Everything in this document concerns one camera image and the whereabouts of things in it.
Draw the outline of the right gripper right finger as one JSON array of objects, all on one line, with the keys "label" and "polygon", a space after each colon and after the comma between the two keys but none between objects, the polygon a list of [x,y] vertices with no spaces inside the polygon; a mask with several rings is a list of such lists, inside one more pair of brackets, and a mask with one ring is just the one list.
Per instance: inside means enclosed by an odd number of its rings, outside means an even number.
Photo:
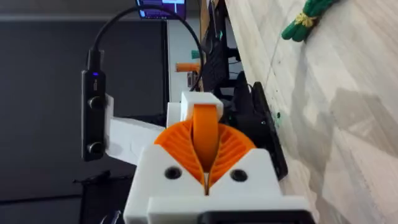
[{"label": "right gripper right finger", "polygon": [[208,173],[209,196],[281,196],[267,150],[241,131],[219,125],[219,146]]}]

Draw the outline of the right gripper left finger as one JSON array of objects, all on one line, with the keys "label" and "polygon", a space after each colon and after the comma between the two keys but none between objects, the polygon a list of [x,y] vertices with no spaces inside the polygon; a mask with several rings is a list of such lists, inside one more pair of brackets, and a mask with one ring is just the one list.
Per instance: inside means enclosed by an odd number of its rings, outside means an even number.
[{"label": "right gripper left finger", "polygon": [[143,149],[123,213],[128,224],[197,223],[203,183],[160,144]]}]

